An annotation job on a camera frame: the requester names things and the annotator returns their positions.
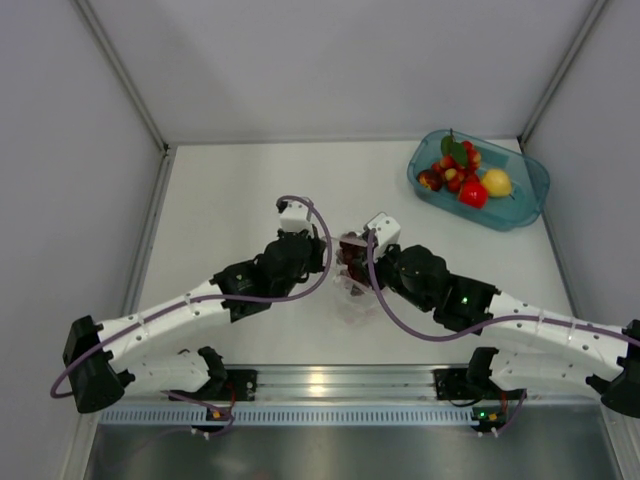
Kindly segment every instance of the white enclosure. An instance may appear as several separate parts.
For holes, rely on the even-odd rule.
[[[71,322],[148,307],[254,255],[275,231],[279,194],[321,197],[339,230],[395,210],[407,244],[431,242],[452,270],[560,313],[570,301],[591,321],[637,318],[639,15],[632,0],[5,1],[3,478],[76,478],[65,462],[87,461],[71,448],[87,417],[48,396]],[[520,147],[551,173],[544,222],[499,233],[427,210],[403,167],[422,136],[449,127],[513,149],[524,134]],[[219,143],[238,145],[180,146],[163,203],[175,147]],[[333,177],[341,168],[351,179]],[[379,203],[364,198],[370,188],[386,192]],[[419,215],[438,229],[413,224]],[[464,362],[476,346],[421,350],[384,323],[356,338],[309,326],[315,313],[296,322],[330,303],[319,294],[256,330],[222,332],[224,355],[358,364],[380,346],[371,363],[433,364]],[[270,327],[280,320],[284,333]],[[305,334],[330,347],[305,346]],[[252,350],[252,335],[271,343]],[[621,426],[626,442],[610,432],[628,466],[637,423]]]
[[[77,419],[48,398],[69,323],[120,313],[160,152],[70,2],[0,14],[3,478],[53,478]]]
[[[172,143],[522,132],[590,0],[95,0]]]

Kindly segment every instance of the white wall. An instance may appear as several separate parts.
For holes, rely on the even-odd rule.
[[[54,478],[76,418],[54,402],[70,323],[115,315],[158,168],[68,0],[0,14],[2,478]]]
[[[515,136],[592,0],[92,0],[170,142]]]
[[[640,318],[640,2],[605,11],[531,139],[551,172],[547,216],[579,313]]]

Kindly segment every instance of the green leaf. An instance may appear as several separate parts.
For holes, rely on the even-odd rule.
[[[453,145],[453,135],[447,135],[440,140],[440,150],[442,150],[442,156],[451,155],[451,145]]]
[[[467,151],[461,143],[453,142],[451,144],[451,156],[458,165],[462,165],[463,167],[467,166]]]

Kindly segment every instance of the cable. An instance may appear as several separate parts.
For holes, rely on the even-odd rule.
[[[497,433],[499,435],[502,435],[505,432],[505,430],[510,428],[515,423],[516,418],[518,418],[518,416],[520,415],[520,412],[522,412],[522,406],[524,405],[524,401],[526,398],[527,398],[527,391],[523,390],[522,395],[520,395],[520,400],[518,401],[516,408],[513,410],[513,413],[509,417],[509,420],[507,420],[507,423],[505,423],[503,426],[501,426],[497,430]]]
[[[227,383],[227,388],[231,390],[231,404],[229,405],[229,415],[233,415],[233,407],[236,406],[236,388],[233,383]]]
[[[201,407],[204,407],[207,410],[209,410],[212,415],[217,412],[218,414],[222,415],[223,419],[227,419],[231,416],[230,410],[229,411],[224,410],[222,408],[216,407],[215,405],[212,405],[211,403],[189,398],[179,393],[171,392],[169,390],[162,390],[160,393],[164,393],[167,397],[175,398],[176,400],[180,400],[181,402],[191,403],[193,405],[199,405]]]
[[[156,440],[160,440],[163,437],[166,437],[167,435],[173,435],[174,433],[180,433],[180,432],[191,432],[191,427],[175,427],[175,428],[168,428],[166,430],[162,430],[160,433],[152,436],[151,438],[145,440],[144,442],[142,442],[142,444],[138,445],[137,447],[135,447],[133,449],[132,452],[130,452],[125,458],[123,458],[122,460],[118,460],[117,462],[114,463],[108,463],[105,459],[105,454],[104,454],[104,448],[105,448],[105,441],[104,439],[100,439],[100,443],[98,445],[98,460],[100,461],[100,466],[102,468],[104,468],[105,470],[107,470],[108,472],[113,472],[114,470],[119,470],[120,468],[122,468],[129,460],[131,460],[133,457],[135,457],[136,455],[138,455],[140,452],[142,452],[142,450],[144,450],[145,448],[147,448],[149,445],[151,445],[153,442],[155,442]]]
[[[311,295],[314,291],[316,291],[320,287],[320,285],[326,280],[327,276],[329,275],[329,267],[331,266],[331,261],[333,259],[332,258],[333,246],[331,245],[331,234],[329,232],[329,227],[327,226],[327,223],[325,222],[324,218],[322,217],[322,215],[320,215],[320,212],[318,212],[318,210],[315,208],[311,200],[307,200],[306,198],[298,197],[296,195],[284,195],[280,197],[277,202],[279,203],[285,200],[300,202],[303,205],[305,205],[309,209],[309,211],[316,217],[316,220],[318,220],[318,223],[322,228],[324,236],[327,239],[327,262],[324,267],[324,271],[320,275],[320,278],[318,278],[318,280],[304,292],[297,293],[289,297],[270,298],[270,297],[253,297],[248,295],[224,295],[224,294],[213,295],[212,294],[212,295],[200,295],[197,297],[192,297],[191,298],[192,302],[202,302],[207,300],[234,300],[234,301],[252,302],[252,303],[286,303],[286,302],[293,302],[295,300],[299,300],[301,298],[306,297],[307,295]],[[168,307],[165,307],[162,310],[155,312],[152,315],[149,315],[147,318],[144,319],[143,323],[144,324],[151,323],[186,305],[187,305],[186,302],[178,302],[173,305],[169,305]],[[111,337],[107,338],[106,340],[103,340],[102,342],[94,345],[89,350],[87,350],[82,355],[80,355],[78,358],[76,358],[73,362],[71,362],[67,366],[67,368],[65,368],[64,371],[53,382],[53,385],[51,386],[51,389],[49,391],[49,395],[51,396],[51,398],[58,399],[58,398],[66,398],[66,397],[72,396],[73,392],[58,393],[58,388],[60,387],[60,384],[64,381],[64,379],[67,378],[71,374],[71,372],[73,372],[78,367],[78,365],[84,362],[91,355],[103,349],[107,345],[115,342],[119,338],[122,338],[125,335],[130,334],[131,332],[135,331],[138,328],[141,328],[141,325],[136,323],[120,330],[119,332],[113,334]]]
[[[472,407],[480,403],[481,401],[482,401],[482,398],[478,398],[476,400],[471,400],[470,402],[467,402],[467,403],[453,403],[453,400],[449,400],[449,403],[454,407],[464,408],[464,407]]]
[[[507,400],[506,392],[500,393],[500,411],[506,414],[509,409],[509,401]]]
[[[612,332],[611,330],[606,330],[604,328],[599,328],[591,325],[582,325],[579,323],[571,323],[565,320],[558,320],[556,318],[548,318],[545,317],[542,320],[536,315],[504,315],[502,317],[491,318],[489,320],[485,320],[483,322],[477,323],[469,328],[465,328],[464,330],[460,330],[457,333],[453,333],[451,335],[427,335],[425,333],[420,333],[417,330],[414,330],[407,324],[405,324],[398,316],[393,313],[389,304],[385,300],[382,291],[380,290],[380,284],[378,283],[378,279],[376,278],[375,264],[373,260],[373,248],[374,248],[374,239],[375,239],[375,231],[371,230],[367,237],[367,268],[369,271],[369,277],[371,278],[371,286],[373,287],[373,291],[380,302],[380,306],[385,311],[385,313],[389,316],[389,318],[395,323],[398,327],[400,327],[403,331],[408,333],[409,335],[419,338],[420,340],[425,340],[427,342],[450,342],[452,340],[457,340],[462,338],[470,333],[477,332],[478,330],[482,330],[483,328],[490,327],[497,323],[502,322],[510,322],[513,320],[520,320],[524,322],[540,322],[547,323],[549,325],[556,325],[559,327],[566,328],[575,328],[576,330],[583,330],[585,332],[596,333],[599,335],[605,335],[611,338],[615,338],[617,340],[621,340],[623,342],[629,343],[635,347],[640,348],[640,340],[636,340],[635,338],[631,338],[623,333]]]

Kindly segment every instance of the red fruit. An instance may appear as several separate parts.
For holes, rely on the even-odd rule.
[[[462,181],[458,177],[453,178],[447,183],[447,190],[451,193],[457,193],[460,191],[460,187],[462,186]]]
[[[458,200],[474,208],[482,208],[489,200],[489,192],[480,182],[465,182],[460,189]]]
[[[480,166],[480,162],[482,162],[482,155],[477,150],[469,150],[467,152],[467,159],[469,160],[469,165],[478,168]]]
[[[455,168],[450,168],[444,172],[445,181],[449,182],[458,176],[458,171]]]
[[[440,166],[440,162],[434,162],[433,165],[431,165],[431,170],[440,175],[444,175],[444,168]]]
[[[353,252],[351,252],[349,250],[343,250],[341,255],[340,255],[340,260],[344,264],[349,264],[349,263],[353,262],[354,258],[355,258],[355,256],[354,256]]]
[[[442,177],[433,170],[423,170],[418,174],[418,182],[425,188],[437,192],[442,188]]]
[[[445,170],[448,168],[453,168],[455,167],[455,165],[456,165],[456,161],[453,159],[451,155],[445,155],[440,160],[440,166]]]

